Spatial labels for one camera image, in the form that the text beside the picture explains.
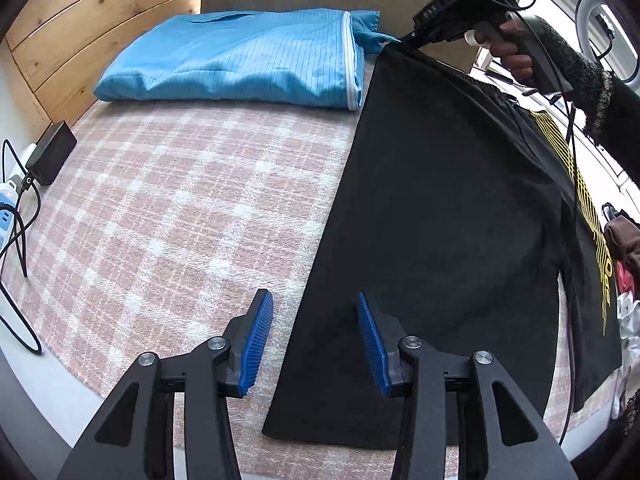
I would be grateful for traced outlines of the right forearm dark sleeve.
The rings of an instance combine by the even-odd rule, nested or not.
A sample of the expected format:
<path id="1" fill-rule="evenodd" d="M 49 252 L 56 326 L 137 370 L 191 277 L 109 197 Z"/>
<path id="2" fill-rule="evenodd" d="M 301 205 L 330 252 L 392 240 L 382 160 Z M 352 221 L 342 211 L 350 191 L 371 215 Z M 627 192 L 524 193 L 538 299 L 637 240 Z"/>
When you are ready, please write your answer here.
<path id="1" fill-rule="evenodd" d="M 573 88 L 573 102 L 586 115 L 585 132 L 602 145 L 639 185 L 640 101 L 615 74 L 576 52 L 542 18 L 527 18 L 558 72 Z"/>

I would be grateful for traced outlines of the person right hand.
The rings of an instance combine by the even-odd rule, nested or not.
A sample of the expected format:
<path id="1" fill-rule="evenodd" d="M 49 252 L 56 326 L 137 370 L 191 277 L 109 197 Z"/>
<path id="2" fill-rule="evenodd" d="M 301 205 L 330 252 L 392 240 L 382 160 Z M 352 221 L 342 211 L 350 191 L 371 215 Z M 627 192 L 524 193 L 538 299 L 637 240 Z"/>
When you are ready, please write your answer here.
<path id="1" fill-rule="evenodd" d="M 498 58 L 501 65 L 506 68 L 513 78 L 520 84 L 533 87 L 534 66 L 532 58 L 521 51 L 516 44 L 506 40 L 503 36 L 488 42 L 488 50 L 494 58 Z"/>

